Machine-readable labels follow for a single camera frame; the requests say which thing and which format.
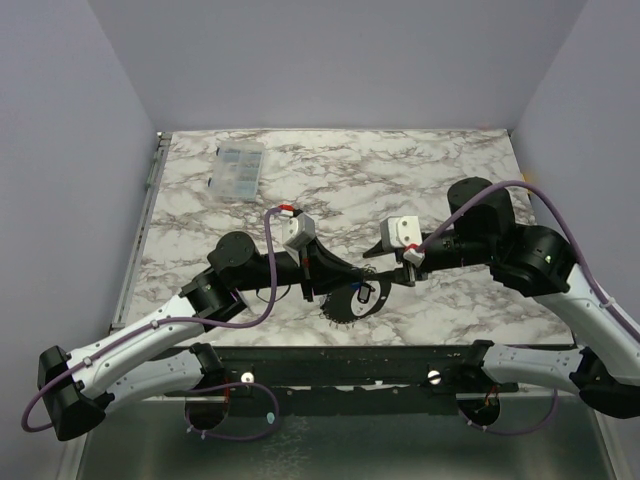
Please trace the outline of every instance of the white marble surface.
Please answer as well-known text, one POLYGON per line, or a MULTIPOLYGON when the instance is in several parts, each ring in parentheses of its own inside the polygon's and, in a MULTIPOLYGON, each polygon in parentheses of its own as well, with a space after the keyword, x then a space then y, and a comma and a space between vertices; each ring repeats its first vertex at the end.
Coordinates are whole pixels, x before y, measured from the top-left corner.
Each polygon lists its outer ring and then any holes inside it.
MULTIPOLYGON (((521 178, 505 131, 203 131, 173 136, 144 247, 127 323, 164 303, 205 269, 207 254, 231 230, 252 235, 266 251, 262 215, 294 204, 316 220, 321 242, 345 260, 363 265, 362 252, 379 240, 385 217, 418 214, 422 230, 447 218, 446 192, 478 175, 493 182, 521 178), (212 159, 224 140, 256 140, 268 154, 256 203, 217 204, 207 190, 212 159)), ((533 222, 526 192, 512 192, 516 217, 533 222)), ((279 225, 274 240, 279 248, 279 225)), ((395 267, 391 257, 371 262, 395 267)), ((264 304, 252 293, 248 321, 264 304)), ((378 314, 352 327, 319 317, 299 287, 276 304, 262 325, 215 329, 201 340, 218 345, 415 345, 569 343, 569 330, 552 313, 493 282, 488 269, 433 274, 416 288, 393 286, 378 314)))

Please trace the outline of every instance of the purple cable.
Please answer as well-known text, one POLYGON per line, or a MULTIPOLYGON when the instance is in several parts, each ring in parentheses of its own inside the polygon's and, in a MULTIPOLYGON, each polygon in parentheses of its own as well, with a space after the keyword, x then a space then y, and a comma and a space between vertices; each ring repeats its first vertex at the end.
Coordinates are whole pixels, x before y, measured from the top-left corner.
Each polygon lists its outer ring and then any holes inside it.
POLYGON ((523 428, 522 430, 513 430, 513 431, 493 430, 493 429, 488 428, 488 427, 483 427, 481 425, 478 425, 477 423, 473 423, 469 419, 469 417, 467 417, 464 414, 464 412, 462 410, 459 410, 459 412, 460 412, 460 415, 462 416, 462 418, 464 418, 467 421, 467 425, 469 425, 472 428, 475 428, 476 430, 481 430, 484 433, 490 433, 492 435, 499 435, 499 436, 502 436, 502 437, 516 437, 518 435, 528 435, 529 433, 536 432, 536 431, 540 430, 541 428, 544 428, 547 425, 549 425, 549 423, 551 423, 551 421, 556 416, 556 413, 558 413, 558 404, 559 403, 560 402, 559 402, 558 391, 554 390, 553 391, 553 399, 551 401, 551 409, 545 415, 545 417, 542 420, 540 420, 540 422, 538 422, 536 425, 534 425, 532 427, 527 427, 527 428, 523 428))
POLYGON ((547 197, 547 195, 535 185, 531 185, 530 183, 523 182, 520 180, 507 180, 507 181, 496 183, 495 185, 491 185, 485 188, 480 193, 477 193, 475 196, 473 196, 473 198, 471 198, 462 207, 460 207, 460 209, 456 211, 456 213, 451 215, 442 225, 436 228, 436 230, 431 235, 429 235, 424 242, 420 244, 420 246, 416 249, 416 251, 424 252, 429 247, 429 245, 431 245, 440 235, 444 233, 444 231, 447 228, 453 225, 453 222, 455 222, 460 217, 462 217, 462 215, 464 215, 476 203, 478 203, 480 200, 485 198, 487 195, 490 195, 493 192, 506 187, 526 188, 527 190, 530 190, 533 193, 535 193, 538 196, 538 198, 542 200, 542 202, 547 206, 549 211, 555 217, 556 221, 560 225, 560 228, 562 228, 562 231, 564 232, 564 234, 567 236, 567 240, 573 247, 573 251, 576 255, 578 264, 582 267, 582 272, 584 273, 584 277, 587 280, 587 283, 589 284, 593 292, 596 294, 596 297, 598 297, 598 300, 600 300, 600 304, 603 306, 608 305, 604 308, 611 314, 611 316, 615 319, 615 321, 618 322, 618 325, 620 325, 629 335, 631 335, 631 338, 633 338, 636 342, 640 343, 640 332, 638 332, 638 330, 636 330, 631 325, 631 323, 629 323, 629 321, 626 318, 624 318, 624 316, 618 311, 618 309, 615 308, 614 305, 610 304, 610 299, 602 291, 602 288, 600 288, 600 285, 598 285, 598 282, 596 282, 596 279, 594 278, 593 274, 591 273, 591 269, 587 264, 587 260, 584 257, 582 250, 578 246, 578 241, 576 240, 576 238, 573 236, 573 233, 569 229, 569 225, 567 225, 567 222, 564 220, 564 218, 562 218, 562 215, 560 214, 558 209, 551 202, 551 199, 549 199, 549 197, 547 197))
POLYGON ((260 440, 261 438, 269 436, 273 432, 275 432, 280 427, 278 422, 278 420, 280 419, 280 404, 278 403, 278 399, 276 398, 274 393, 264 385, 261 385, 259 383, 234 382, 234 383, 227 383, 224 385, 218 385, 215 387, 199 388, 197 390, 190 390, 190 391, 193 393, 206 393, 206 392, 215 392, 217 390, 224 390, 227 388, 237 388, 237 387, 255 387, 262 390, 267 395, 269 395, 269 397, 271 398, 271 401, 273 402, 273 408, 274 408, 274 420, 273 420, 273 423, 269 425, 269 428, 267 428, 264 432, 256 433, 254 435, 246 435, 244 437, 235 437, 232 435, 224 435, 222 433, 213 433, 208 430, 198 430, 191 424, 191 418, 189 417, 189 410, 187 410, 185 412, 184 418, 187 421, 187 425, 189 425, 188 432, 194 431, 196 433, 199 433, 200 435, 205 435, 210 438, 218 438, 220 440, 231 440, 234 442, 251 442, 253 440, 260 440))
MULTIPOLYGON (((211 327, 241 329, 241 328, 251 328, 261 324, 271 314, 271 311, 273 310, 273 307, 276 303, 276 294, 278 289, 278 273, 276 271, 276 257, 273 250, 273 240, 271 239, 271 224, 269 223, 269 220, 273 215, 280 213, 281 210, 282 209, 280 207, 270 208, 269 210, 267 210, 267 212, 264 215, 264 232, 265 232, 266 241, 267 241, 267 258, 269 260, 269 273, 271 276, 271 296, 269 297, 269 303, 267 304, 267 308, 264 310, 264 312, 262 312, 262 315, 260 315, 255 320, 252 320, 251 322, 247 322, 247 323, 226 323, 226 322, 220 322, 217 320, 207 320, 204 318, 195 318, 195 317, 173 317, 173 318, 164 318, 162 320, 158 320, 158 325, 166 325, 168 323, 199 323, 199 324, 207 325, 211 327)), ((137 328, 136 330, 129 332, 127 335, 124 335, 123 337, 114 341, 112 344, 107 345, 103 349, 98 350, 93 355, 90 355, 89 360, 91 360, 92 362, 96 361, 105 353, 110 352, 114 348, 119 347, 123 343, 128 342, 132 338, 137 337, 141 333, 146 332, 147 330, 150 330, 152 328, 153 328, 153 325, 151 325, 151 323, 148 323, 146 325, 141 326, 140 328, 137 328)), ((38 391, 38 393, 29 401, 26 408, 24 409, 24 412, 22 413, 22 419, 20 421, 20 425, 22 426, 22 429, 25 432, 29 432, 29 433, 42 432, 53 426, 53 424, 51 423, 47 423, 45 425, 38 425, 37 427, 32 427, 31 425, 29 425, 29 415, 31 414, 33 407, 35 407, 36 403, 38 403, 40 399, 44 397, 53 387, 58 385, 65 378, 73 375, 78 370, 81 370, 85 367, 86 365, 83 362, 71 367, 66 372, 61 373, 57 377, 53 378, 51 381, 49 381, 45 386, 43 386, 38 391)))

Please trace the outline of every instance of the purple cord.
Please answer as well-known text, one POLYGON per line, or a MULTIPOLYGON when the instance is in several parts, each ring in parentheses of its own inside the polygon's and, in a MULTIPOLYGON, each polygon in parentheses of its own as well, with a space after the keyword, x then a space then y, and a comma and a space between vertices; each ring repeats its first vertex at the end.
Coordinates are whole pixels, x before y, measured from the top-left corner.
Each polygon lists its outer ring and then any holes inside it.
POLYGON ((455 222, 460 217, 462 217, 462 215, 464 215, 476 203, 478 203, 480 200, 485 198, 487 195, 490 195, 493 192, 506 187, 526 188, 527 190, 530 190, 533 193, 535 193, 538 196, 538 198, 542 200, 542 202, 547 206, 549 211, 555 217, 556 221, 560 225, 560 228, 562 228, 562 231, 564 232, 564 234, 567 236, 567 240, 569 240, 569 243, 573 247, 573 251, 576 255, 578 264, 582 267, 582 272, 584 273, 584 277, 587 280, 587 283, 589 284, 593 292, 596 294, 596 297, 598 297, 598 300, 600 300, 600 304, 603 306, 608 305, 604 308, 611 314, 611 316, 615 319, 615 321, 618 322, 618 325, 620 325, 629 335, 631 335, 631 338, 633 338, 636 342, 640 343, 640 332, 638 332, 638 330, 636 330, 633 327, 633 325, 631 325, 631 323, 629 323, 629 321, 626 318, 624 318, 624 316, 618 311, 618 309, 615 308, 614 305, 609 304, 610 299, 602 291, 602 288, 600 288, 600 285, 598 285, 598 282, 596 282, 596 279, 591 273, 591 269, 587 264, 587 260, 584 257, 582 250, 578 246, 578 241, 573 236, 573 233, 571 233, 571 230, 569 229, 569 225, 567 225, 567 222, 564 220, 564 218, 562 218, 562 215, 560 214, 558 209, 551 202, 551 199, 547 197, 547 195, 545 195, 545 193, 542 192, 535 185, 531 185, 530 183, 523 182, 520 180, 507 180, 507 181, 496 183, 495 185, 491 185, 485 188, 480 193, 477 193, 476 195, 474 195, 473 198, 471 198, 467 203, 465 203, 462 207, 460 207, 460 209, 456 211, 456 213, 451 215, 442 225, 436 228, 436 230, 431 235, 429 235, 427 239, 424 242, 422 242, 422 244, 420 244, 420 246, 416 249, 416 251, 424 252, 429 247, 429 245, 431 245, 440 235, 444 233, 444 231, 447 228, 453 225, 453 222, 455 222))
MULTIPOLYGON (((261 324, 271 314, 271 311, 273 310, 273 307, 276 303, 276 294, 278 289, 278 273, 276 271, 276 257, 273 250, 273 241, 271 239, 271 224, 269 223, 269 220, 273 215, 280 213, 281 210, 282 209, 280 207, 270 208, 269 210, 267 210, 267 212, 264 215, 264 232, 265 232, 266 241, 267 241, 267 257, 269 259, 269 273, 271 276, 271 296, 269 297, 269 303, 267 304, 267 308, 265 309, 264 312, 262 312, 262 315, 260 315, 255 320, 252 320, 251 322, 247 322, 247 323, 226 323, 226 322, 220 322, 217 320, 207 320, 204 318, 195 318, 195 317, 173 317, 173 318, 163 318, 162 320, 158 320, 158 325, 166 325, 168 323, 199 323, 201 325, 207 325, 210 327, 241 329, 241 328, 251 328, 261 324)), ((147 323, 146 325, 143 325, 140 328, 137 328, 136 330, 129 332, 127 335, 124 335, 123 337, 114 341, 112 344, 107 345, 103 349, 98 350, 93 355, 89 355, 89 359, 92 362, 94 362, 105 353, 110 352, 114 348, 119 347, 123 343, 128 342, 132 338, 152 328, 153 328, 153 325, 151 325, 151 323, 147 323)), ((40 399, 44 397, 53 387, 58 385, 65 378, 76 373, 78 370, 85 368, 85 366, 86 365, 83 362, 80 362, 77 365, 74 365, 66 372, 61 373, 57 377, 53 378, 51 381, 49 381, 44 387, 42 387, 38 391, 38 393, 29 401, 26 408, 24 409, 24 412, 22 413, 22 419, 20 421, 20 425, 22 426, 22 429, 25 432, 29 432, 29 433, 42 432, 44 430, 47 430, 53 427, 53 424, 51 423, 47 423, 45 425, 38 425, 37 427, 32 427, 31 425, 29 425, 29 415, 31 414, 33 407, 35 407, 36 403, 38 403, 40 399)))
POLYGON ((464 412, 462 410, 459 410, 460 415, 462 416, 462 418, 464 418, 467 421, 467 425, 469 425, 472 428, 475 428, 476 430, 481 430, 484 433, 491 433, 492 435, 499 435, 502 437, 516 437, 518 435, 528 435, 530 433, 533 432, 537 432, 538 430, 546 427, 547 425, 549 425, 549 423, 551 423, 551 421, 555 418, 556 414, 558 413, 558 404, 560 403, 559 401, 559 395, 558 395, 558 391, 554 390, 553 391, 553 399, 551 401, 551 409, 549 410, 549 412, 545 415, 545 417, 540 420, 540 422, 538 422, 536 425, 532 426, 532 427, 527 427, 527 428, 523 428, 522 430, 514 430, 514 431, 505 431, 505 430, 493 430, 491 428, 487 428, 487 427, 483 427, 481 425, 478 425, 477 423, 473 423, 469 417, 467 417, 464 412))
POLYGON ((187 409, 187 411, 185 412, 184 418, 187 421, 187 425, 189 425, 189 429, 190 429, 189 431, 194 431, 196 433, 199 433, 200 435, 205 435, 210 438, 218 438, 220 440, 231 440, 234 442, 251 442, 253 440, 260 440, 261 438, 264 438, 268 435, 271 435, 273 432, 275 432, 280 427, 280 424, 278 422, 278 420, 280 419, 280 404, 278 403, 278 399, 276 398, 274 393, 264 385, 261 385, 259 383, 234 382, 234 383, 227 383, 225 385, 218 385, 215 387, 199 388, 197 390, 191 390, 191 392, 206 393, 206 392, 215 392, 217 390, 224 390, 227 388, 237 388, 237 387, 255 387, 262 390, 267 395, 269 395, 269 397, 271 398, 271 401, 273 402, 273 408, 274 408, 274 420, 273 420, 273 423, 269 425, 269 428, 267 428, 264 432, 256 433, 254 435, 245 435, 244 437, 235 437, 232 435, 213 433, 208 430, 198 430, 191 424, 191 418, 189 417, 189 410, 187 409))

